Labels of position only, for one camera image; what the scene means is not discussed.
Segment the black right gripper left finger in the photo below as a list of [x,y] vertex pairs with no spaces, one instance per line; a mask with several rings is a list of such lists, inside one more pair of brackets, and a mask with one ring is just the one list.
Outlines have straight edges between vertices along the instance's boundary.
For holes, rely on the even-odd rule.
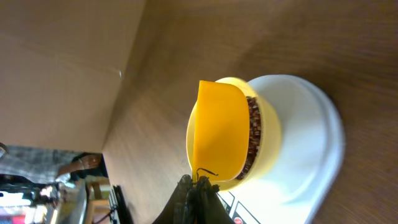
[[152,224],[192,224],[195,222],[195,189],[190,175],[183,175],[166,206]]

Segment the yellow measuring scoop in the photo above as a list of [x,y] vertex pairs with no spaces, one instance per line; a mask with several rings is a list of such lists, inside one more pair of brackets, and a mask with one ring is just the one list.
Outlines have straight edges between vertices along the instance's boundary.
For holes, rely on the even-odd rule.
[[193,137],[193,170],[215,181],[233,180],[244,167],[249,143],[245,94],[228,83],[200,81]]

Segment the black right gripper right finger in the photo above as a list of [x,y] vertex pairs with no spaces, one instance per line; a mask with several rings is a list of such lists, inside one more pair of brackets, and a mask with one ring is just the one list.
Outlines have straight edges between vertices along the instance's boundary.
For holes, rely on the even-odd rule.
[[234,224],[226,213],[217,193],[219,185],[212,185],[208,177],[201,176],[197,182],[197,223]]

